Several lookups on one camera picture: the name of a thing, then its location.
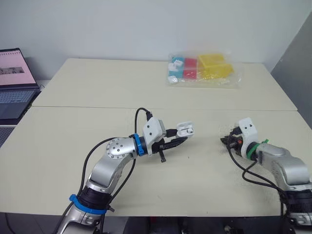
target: laptop screen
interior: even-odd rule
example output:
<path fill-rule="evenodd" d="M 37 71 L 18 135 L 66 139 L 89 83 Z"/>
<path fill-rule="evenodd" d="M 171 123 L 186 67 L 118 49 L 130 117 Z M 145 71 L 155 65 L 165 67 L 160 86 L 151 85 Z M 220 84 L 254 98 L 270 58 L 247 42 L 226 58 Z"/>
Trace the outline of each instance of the laptop screen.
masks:
<path fill-rule="evenodd" d="M 19 49 L 0 51 L 0 86 L 35 83 Z"/>

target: blue ring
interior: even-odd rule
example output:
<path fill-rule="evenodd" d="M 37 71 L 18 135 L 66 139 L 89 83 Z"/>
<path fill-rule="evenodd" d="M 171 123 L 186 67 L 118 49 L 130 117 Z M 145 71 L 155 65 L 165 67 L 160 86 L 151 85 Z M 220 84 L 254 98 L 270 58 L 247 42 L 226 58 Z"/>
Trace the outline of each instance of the blue ring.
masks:
<path fill-rule="evenodd" d="M 138 149 L 138 155 L 142 156 L 142 155 L 144 155 L 144 150 L 142 148 L 140 138 L 138 137 L 137 133 L 134 133 L 134 136 L 135 136 L 135 140 L 136 140 L 136 146 L 137 146 L 137 149 Z"/>
<path fill-rule="evenodd" d="M 85 207 L 83 205 L 81 205 L 76 197 L 75 194 L 71 194 L 70 197 L 69 197 L 69 200 L 72 201 L 74 203 L 74 205 L 84 211 L 84 212 L 87 212 L 87 213 L 90 213 L 90 214 L 95 214 L 95 215 L 103 215 L 106 213 L 107 210 L 95 210 L 95 209 L 90 209 L 88 207 Z"/>

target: gray wall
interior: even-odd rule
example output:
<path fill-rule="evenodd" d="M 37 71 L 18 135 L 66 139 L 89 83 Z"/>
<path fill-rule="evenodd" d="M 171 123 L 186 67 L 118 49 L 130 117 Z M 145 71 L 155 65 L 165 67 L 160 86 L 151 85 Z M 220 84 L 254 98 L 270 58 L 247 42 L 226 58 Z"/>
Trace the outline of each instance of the gray wall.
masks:
<path fill-rule="evenodd" d="M 272 76 L 312 128 L 312 12 L 274 67 Z"/>
<path fill-rule="evenodd" d="M 20 47 L 36 79 L 67 58 L 167 60 L 225 51 L 271 71 L 311 0 L 0 0 L 0 48 Z"/>

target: laptop keyboard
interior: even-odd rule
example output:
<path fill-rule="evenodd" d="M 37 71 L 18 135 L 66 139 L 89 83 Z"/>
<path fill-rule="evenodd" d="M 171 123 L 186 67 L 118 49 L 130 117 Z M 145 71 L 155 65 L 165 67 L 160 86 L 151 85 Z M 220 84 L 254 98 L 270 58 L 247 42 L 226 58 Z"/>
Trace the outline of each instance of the laptop keyboard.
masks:
<path fill-rule="evenodd" d="M 14 127 L 10 128 L 2 128 L 0 127 L 0 147 L 3 145 L 5 140 L 9 137 Z"/>
<path fill-rule="evenodd" d="M 0 104 L 28 102 L 34 90 L 0 92 Z"/>

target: blue block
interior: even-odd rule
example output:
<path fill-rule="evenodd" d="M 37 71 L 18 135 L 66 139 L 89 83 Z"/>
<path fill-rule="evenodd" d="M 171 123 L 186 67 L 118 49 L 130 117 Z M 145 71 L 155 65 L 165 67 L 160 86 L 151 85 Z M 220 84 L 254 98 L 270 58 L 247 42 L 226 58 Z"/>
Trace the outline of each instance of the blue block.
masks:
<path fill-rule="evenodd" d="M 184 57 L 173 57 L 171 59 L 171 62 L 174 63 L 176 60 L 183 62 L 183 64 L 180 67 L 176 67 L 178 69 L 177 72 L 169 71 L 169 76 L 175 76 L 176 78 L 183 78 L 183 69 L 184 69 L 185 59 Z"/>

